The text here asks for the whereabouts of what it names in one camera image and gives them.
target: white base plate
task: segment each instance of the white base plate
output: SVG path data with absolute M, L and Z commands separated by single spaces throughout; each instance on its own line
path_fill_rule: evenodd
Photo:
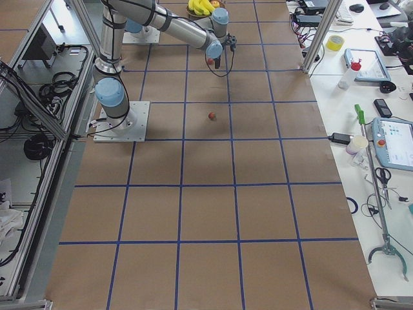
M 108 130 L 102 132 L 101 134 L 96 134 L 93 140 L 96 143 L 117 143 L 117 142 L 144 142 L 146 136 L 146 124 L 148 123 L 149 115 L 149 101 L 131 101 L 130 109 L 136 113 L 137 122 L 134 126 L 128 128 L 124 132 L 121 132 L 121 136 Z M 100 118 L 105 118 L 106 113 L 102 109 L 100 113 Z M 97 124 L 96 132 L 109 129 L 109 124 L 107 122 L 101 122 Z
M 161 32 L 153 28 L 149 35 L 142 37 L 134 37 L 130 32 L 123 34 L 123 44 L 158 44 Z

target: keyboard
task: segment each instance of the keyboard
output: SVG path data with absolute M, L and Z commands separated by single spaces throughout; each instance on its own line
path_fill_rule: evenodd
M 346 6 L 346 3 L 344 0 L 342 0 L 340 7 L 338 8 L 337 14 L 336 14 L 336 24 L 337 25 L 353 25 L 354 19 L 351 16 L 350 12 L 348 11 L 348 8 Z

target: scissors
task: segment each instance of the scissors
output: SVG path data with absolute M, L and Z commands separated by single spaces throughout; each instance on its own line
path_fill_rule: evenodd
M 387 188 L 387 183 L 392 177 L 392 173 L 386 169 L 386 168 L 376 168 L 376 177 L 377 179 L 381 182 L 383 185 L 383 194 L 385 195 L 386 201 L 388 203 L 388 207 L 391 209 L 392 207 L 390 206 L 390 201 L 388 200 L 388 188 Z

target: wooden bowl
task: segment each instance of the wooden bowl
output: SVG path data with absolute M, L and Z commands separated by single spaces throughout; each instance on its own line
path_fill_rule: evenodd
M 225 4 L 222 3 L 220 0 L 215 0 L 215 1 L 219 2 L 219 7 L 220 8 L 225 8 Z M 186 6 L 186 12 L 188 13 L 189 19 L 191 19 L 193 21 L 195 21 L 196 19 L 201 19 L 201 18 L 204 18 L 204 17 L 208 17 L 208 16 L 205 16 L 205 15 L 196 15 L 195 12 L 193 10 L 190 10 L 188 6 Z

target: white bottle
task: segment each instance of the white bottle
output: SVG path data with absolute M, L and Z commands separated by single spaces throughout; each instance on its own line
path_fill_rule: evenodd
M 351 84 L 353 84 L 354 80 L 356 79 L 357 73 L 359 73 L 361 69 L 361 64 L 360 64 L 361 59 L 359 59 L 359 62 L 356 63 L 355 61 L 351 61 L 351 66 L 348 68 L 346 73 L 341 77 L 340 82 L 338 82 L 338 87 L 341 89 L 348 89 Z

